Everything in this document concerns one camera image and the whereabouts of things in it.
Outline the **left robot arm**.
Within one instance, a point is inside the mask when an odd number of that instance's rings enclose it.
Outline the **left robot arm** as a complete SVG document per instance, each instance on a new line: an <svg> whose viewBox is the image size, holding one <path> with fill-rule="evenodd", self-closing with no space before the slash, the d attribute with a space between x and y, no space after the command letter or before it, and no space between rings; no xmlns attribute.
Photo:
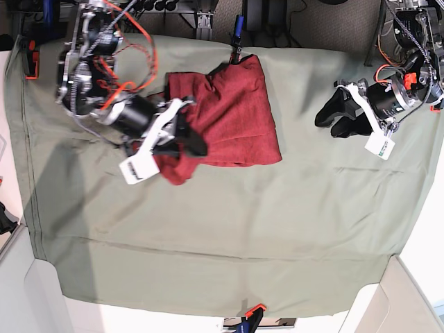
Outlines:
<svg viewBox="0 0 444 333"><path fill-rule="evenodd" d="M329 128L334 138L390 137L423 105L433 112L443 109L443 2L399 1L394 8L390 1L382 1L366 66L382 49L387 14L400 59L391 60L381 52L386 62L375 71L372 85L364 78L335 82L335 93L314 119L316 127Z"/></svg>

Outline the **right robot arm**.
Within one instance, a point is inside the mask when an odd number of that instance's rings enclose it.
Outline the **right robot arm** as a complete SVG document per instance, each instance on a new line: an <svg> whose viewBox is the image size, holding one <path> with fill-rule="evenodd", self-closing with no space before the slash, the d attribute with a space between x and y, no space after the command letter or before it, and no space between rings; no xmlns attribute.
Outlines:
<svg viewBox="0 0 444 333"><path fill-rule="evenodd" d="M185 116L185 108L195 102L192 96L164 100L140 94L157 76L157 54L151 36L132 15L136 6L136 1L80 2L72 39L59 57L55 99L84 131L128 157L144 144L154 155L205 157L207 144ZM148 73L139 84L123 83L116 73L117 55L125 51L121 20L149 43L126 45L145 55Z"/></svg>

